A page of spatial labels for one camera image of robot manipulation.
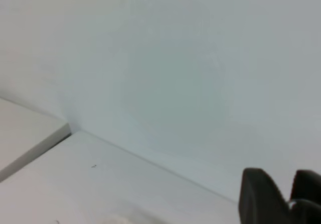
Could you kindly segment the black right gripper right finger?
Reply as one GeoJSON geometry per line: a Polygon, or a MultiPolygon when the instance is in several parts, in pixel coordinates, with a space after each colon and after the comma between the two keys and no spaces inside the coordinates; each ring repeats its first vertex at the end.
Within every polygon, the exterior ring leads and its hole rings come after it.
{"type": "Polygon", "coordinates": [[[320,175],[311,170],[295,174],[289,200],[294,223],[320,223],[320,175]]]}

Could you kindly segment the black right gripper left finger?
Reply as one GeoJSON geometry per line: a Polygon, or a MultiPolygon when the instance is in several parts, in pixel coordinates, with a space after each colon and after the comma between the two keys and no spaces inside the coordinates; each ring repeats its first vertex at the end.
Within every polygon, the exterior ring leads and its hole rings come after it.
{"type": "Polygon", "coordinates": [[[289,207],[281,192],[259,168],[243,170],[238,210],[241,224],[291,223],[289,207]]]}

